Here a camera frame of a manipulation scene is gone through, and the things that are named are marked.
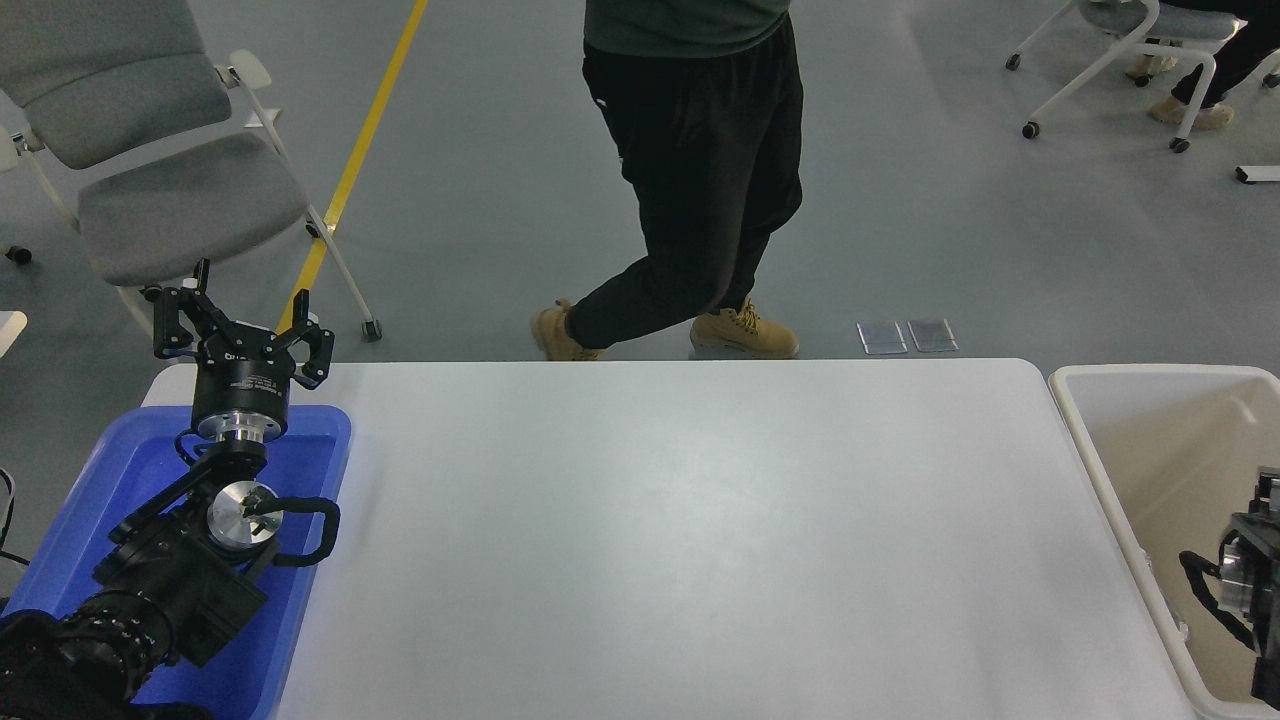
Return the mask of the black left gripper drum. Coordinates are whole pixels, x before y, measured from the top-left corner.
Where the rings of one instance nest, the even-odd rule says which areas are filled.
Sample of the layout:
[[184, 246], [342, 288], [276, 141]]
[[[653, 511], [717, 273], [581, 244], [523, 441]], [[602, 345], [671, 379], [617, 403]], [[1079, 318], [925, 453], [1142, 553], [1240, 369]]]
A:
[[192, 419], [256, 413], [284, 421], [294, 363], [285, 351], [268, 351], [275, 346], [275, 334], [264, 328], [215, 331], [204, 337], [198, 343]]

